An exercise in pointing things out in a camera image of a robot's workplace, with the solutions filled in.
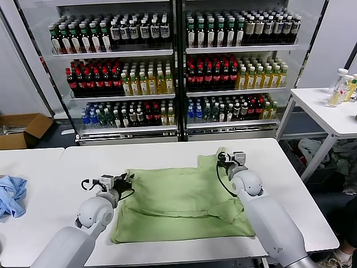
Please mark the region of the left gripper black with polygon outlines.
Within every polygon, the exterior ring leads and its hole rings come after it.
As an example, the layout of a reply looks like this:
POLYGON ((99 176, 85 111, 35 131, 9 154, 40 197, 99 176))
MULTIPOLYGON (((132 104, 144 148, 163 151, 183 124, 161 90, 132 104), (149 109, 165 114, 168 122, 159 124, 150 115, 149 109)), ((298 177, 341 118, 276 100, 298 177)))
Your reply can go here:
POLYGON ((131 190, 134 174, 129 175, 127 173, 124 173, 118 177, 119 179, 116 179, 114 181, 113 189, 116 190, 119 195, 122 195, 127 190, 131 190))

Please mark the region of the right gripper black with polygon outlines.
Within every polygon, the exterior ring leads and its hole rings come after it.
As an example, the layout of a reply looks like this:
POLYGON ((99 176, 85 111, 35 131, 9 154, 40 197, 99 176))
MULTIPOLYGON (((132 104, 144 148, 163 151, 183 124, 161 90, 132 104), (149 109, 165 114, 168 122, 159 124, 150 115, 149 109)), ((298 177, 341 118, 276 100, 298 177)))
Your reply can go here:
POLYGON ((217 166, 224 167, 225 171, 228 172, 231 166, 235 166, 234 157, 225 152, 220 152, 217 155, 217 166))

